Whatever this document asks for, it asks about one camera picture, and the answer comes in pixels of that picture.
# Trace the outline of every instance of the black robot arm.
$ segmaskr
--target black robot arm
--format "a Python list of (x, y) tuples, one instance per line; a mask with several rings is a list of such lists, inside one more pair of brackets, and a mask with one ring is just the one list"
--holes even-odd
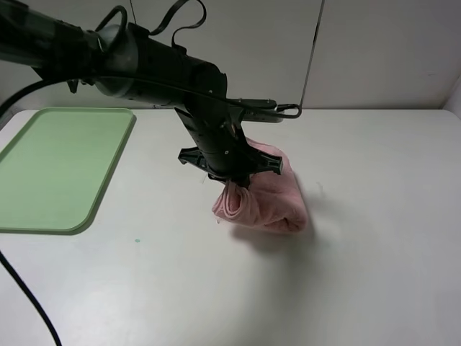
[[(178, 0), (162, 25), (165, 21), (168, 24), (171, 18), (167, 17), (185, 2)], [(107, 26), (117, 14), (121, 14), (121, 23)], [(83, 31), (18, 1), (0, 0), (1, 60), (31, 66), (44, 80), (69, 76), (72, 92), (81, 81), (112, 97), (174, 107), (197, 145), (182, 149), (180, 162), (206, 171), (211, 179), (232, 180), (248, 187), (251, 174), (280, 174), (281, 158), (250, 147), (241, 121), (278, 122), (299, 116), (300, 107), (295, 105), (298, 114), (289, 116), (282, 111), (292, 105), (277, 106), (272, 100), (229, 100), (227, 77), (216, 65), (188, 56), (174, 41), (171, 47), (155, 41), (152, 34), (127, 23), (127, 12), (121, 6), (116, 6), (96, 31)], [(119, 74), (132, 78), (107, 78)]]

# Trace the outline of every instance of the light green tray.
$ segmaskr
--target light green tray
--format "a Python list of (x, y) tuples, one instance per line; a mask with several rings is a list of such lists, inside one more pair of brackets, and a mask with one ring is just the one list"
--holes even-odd
[(45, 108), (0, 153), (0, 232), (77, 234), (133, 129), (130, 110)]

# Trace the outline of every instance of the white table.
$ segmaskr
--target white table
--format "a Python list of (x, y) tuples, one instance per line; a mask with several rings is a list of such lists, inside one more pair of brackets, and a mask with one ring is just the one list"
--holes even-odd
[[(1, 148), (32, 113), (3, 129)], [(452, 113), (312, 110), (245, 124), (290, 157), (313, 242), (217, 223), (210, 209), (222, 185), (177, 161), (193, 143), (174, 112), (135, 114), (89, 229), (0, 234), (65, 346), (461, 344), (461, 121)], [(0, 345), (52, 344), (0, 270)]]

